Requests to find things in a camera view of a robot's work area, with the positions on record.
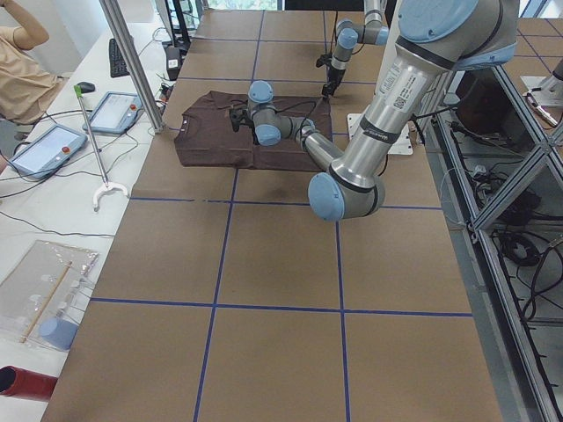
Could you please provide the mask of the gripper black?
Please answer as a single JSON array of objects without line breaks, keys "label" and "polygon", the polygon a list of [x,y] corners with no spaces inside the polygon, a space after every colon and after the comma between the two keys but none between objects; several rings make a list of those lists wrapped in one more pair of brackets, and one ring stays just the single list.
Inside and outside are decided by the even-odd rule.
[{"label": "gripper black", "polygon": [[345,75],[344,69],[336,69],[332,66],[327,68],[327,82],[323,85],[323,98],[330,98],[334,94],[334,88],[338,88]]}]

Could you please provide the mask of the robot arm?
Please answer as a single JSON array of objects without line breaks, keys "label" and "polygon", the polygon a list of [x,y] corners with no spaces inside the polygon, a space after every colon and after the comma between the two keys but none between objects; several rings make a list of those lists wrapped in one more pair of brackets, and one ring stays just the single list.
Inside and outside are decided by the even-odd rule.
[{"label": "robot arm", "polygon": [[308,187],[314,213],[336,222],[376,212],[384,201],[377,168],[441,74],[485,69],[515,53],[517,1],[404,1],[393,25],[397,55],[377,86],[346,149],[326,139],[307,118],[287,117],[273,105],[266,81],[248,91],[247,115],[260,145],[294,139],[321,172]]},{"label": "robot arm", "polygon": [[396,1],[364,1],[364,21],[361,24],[356,24],[350,19],[342,19],[334,23],[334,46],[316,61],[317,68],[326,67],[326,82],[321,91],[324,100],[334,95],[342,83],[351,58],[364,46],[385,47],[377,79],[377,87],[381,85],[393,60],[389,55],[391,47],[386,45],[396,6]]}]

